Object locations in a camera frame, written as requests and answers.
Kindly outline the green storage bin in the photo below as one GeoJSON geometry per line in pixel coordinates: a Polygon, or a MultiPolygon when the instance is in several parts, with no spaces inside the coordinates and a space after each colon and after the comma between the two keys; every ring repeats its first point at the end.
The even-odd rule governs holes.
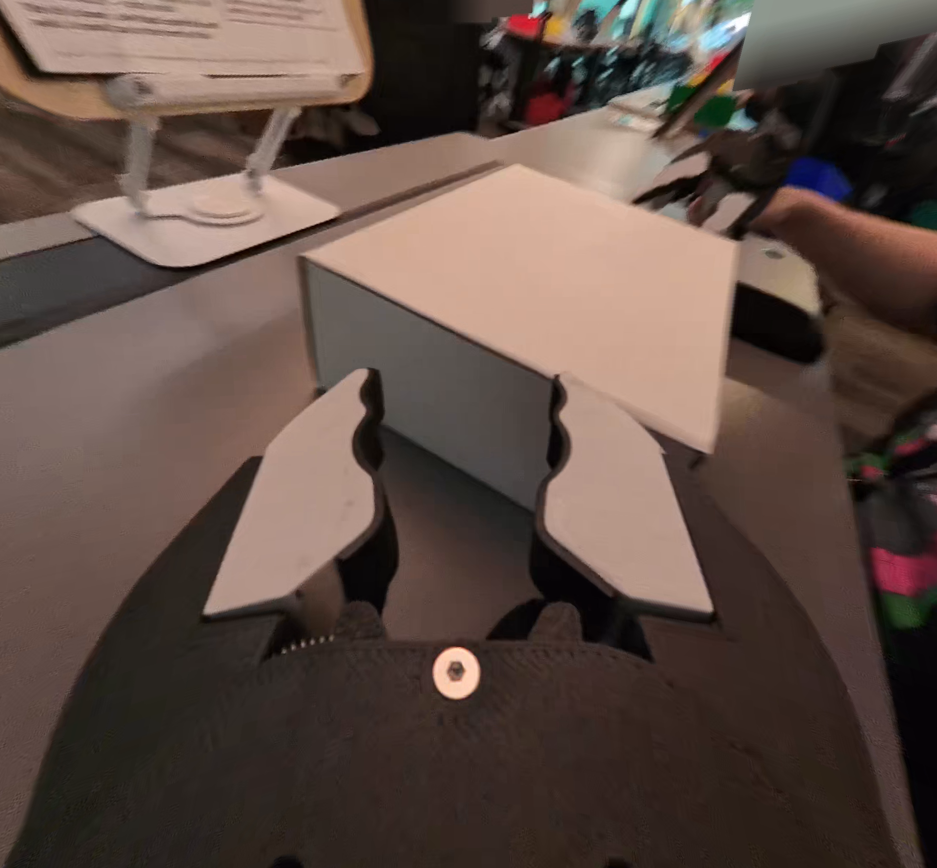
{"type": "Polygon", "coordinates": [[[712,96],[694,114],[693,128],[709,132],[723,129],[731,123],[737,108],[738,100],[732,93],[712,96]]]}

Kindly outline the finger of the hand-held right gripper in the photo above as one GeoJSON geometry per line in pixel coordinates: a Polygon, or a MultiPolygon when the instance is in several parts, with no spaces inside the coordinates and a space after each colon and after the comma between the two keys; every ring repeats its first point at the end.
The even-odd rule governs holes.
{"type": "Polygon", "coordinates": [[[711,150],[693,156],[678,157],[669,163],[650,185],[631,199],[634,206],[663,209],[667,206],[688,207],[705,199],[716,187],[712,171],[717,154],[711,150]]]}

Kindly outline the blue storage bin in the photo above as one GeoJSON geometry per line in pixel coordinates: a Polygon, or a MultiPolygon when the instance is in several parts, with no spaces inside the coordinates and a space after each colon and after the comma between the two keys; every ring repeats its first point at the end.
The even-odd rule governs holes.
{"type": "Polygon", "coordinates": [[[849,179],[834,163],[810,156],[792,161],[784,186],[810,191],[837,203],[847,201],[853,193],[849,179]]]}

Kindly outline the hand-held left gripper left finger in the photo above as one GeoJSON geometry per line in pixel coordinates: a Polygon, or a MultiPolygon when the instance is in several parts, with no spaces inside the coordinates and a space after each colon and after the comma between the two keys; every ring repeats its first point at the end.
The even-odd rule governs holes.
{"type": "Polygon", "coordinates": [[[207,595],[203,618],[276,614],[324,639],[346,608],[379,619],[399,569],[381,478],[381,374],[354,370],[267,446],[207,595]]]}

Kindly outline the person's right forearm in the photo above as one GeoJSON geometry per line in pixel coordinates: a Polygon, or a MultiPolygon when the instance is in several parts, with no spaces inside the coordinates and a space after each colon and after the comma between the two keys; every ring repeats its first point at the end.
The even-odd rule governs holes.
{"type": "Polygon", "coordinates": [[[748,222],[884,323],[935,339],[936,232],[783,187],[748,222]]]}

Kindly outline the wooden display board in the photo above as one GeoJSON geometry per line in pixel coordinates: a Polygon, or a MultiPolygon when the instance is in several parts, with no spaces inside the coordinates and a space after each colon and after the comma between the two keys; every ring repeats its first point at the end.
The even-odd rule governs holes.
{"type": "MultiPolygon", "coordinates": [[[[358,75],[338,76],[342,80],[342,86],[337,89],[334,98],[327,101],[316,101],[312,105],[357,101],[365,95],[372,81],[373,53],[364,1],[343,0],[343,4],[366,68],[363,73],[358,75]]],[[[15,32],[10,29],[6,20],[2,17],[2,93],[16,101],[20,101],[31,108],[44,111],[51,115],[71,120],[126,121],[121,111],[110,102],[106,92],[107,82],[111,78],[118,78],[121,76],[123,75],[61,76],[45,74],[34,66],[28,54],[26,54],[21,46],[15,32]]],[[[259,75],[209,76],[194,74],[170,76],[272,77],[259,75]]],[[[249,109],[246,105],[239,104],[230,112],[265,109],[270,108],[249,109]]],[[[194,108],[185,109],[178,107],[158,110],[159,117],[206,113],[224,113],[224,111],[218,106],[209,106],[203,112],[197,112],[194,108]]]]}

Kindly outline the pink green patterned cloth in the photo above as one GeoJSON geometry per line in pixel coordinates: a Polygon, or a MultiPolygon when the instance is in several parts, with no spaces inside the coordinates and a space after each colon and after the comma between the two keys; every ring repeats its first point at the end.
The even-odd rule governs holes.
{"type": "Polygon", "coordinates": [[[886,651],[935,667],[935,394],[849,457],[845,474],[886,651]]]}

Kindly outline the white cardboard box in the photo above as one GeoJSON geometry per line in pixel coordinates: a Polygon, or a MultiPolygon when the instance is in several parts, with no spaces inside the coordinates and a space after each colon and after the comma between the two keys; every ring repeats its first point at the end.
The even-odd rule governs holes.
{"type": "Polygon", "coordinates": [[[384,425],[532,510],[559,374],[711,455],[738,247],[515,164],[301,258],[321,391],[381,374],[384,425]]]}

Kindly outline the black textured pad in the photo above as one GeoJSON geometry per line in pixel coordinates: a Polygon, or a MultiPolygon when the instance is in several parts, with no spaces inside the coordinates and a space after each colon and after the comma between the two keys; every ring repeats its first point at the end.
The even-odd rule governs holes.
{"type": "Polygon", "coordinates": [[[800,365],[814,364],[826,351],[822,327],[813,315],[745,283],[734,289],[730,335],[800,365]]]}

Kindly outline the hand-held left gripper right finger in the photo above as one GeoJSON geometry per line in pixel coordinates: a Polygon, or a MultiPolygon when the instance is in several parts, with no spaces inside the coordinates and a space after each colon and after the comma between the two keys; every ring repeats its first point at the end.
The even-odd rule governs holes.
{"type": "Polygon", "coordinates": [[[530,575],[584,636],[637,636],[650,617],[709,626],[716,607],[661,441],[578,377],[552,382],[547,474],[536,493],[530,575]]]}

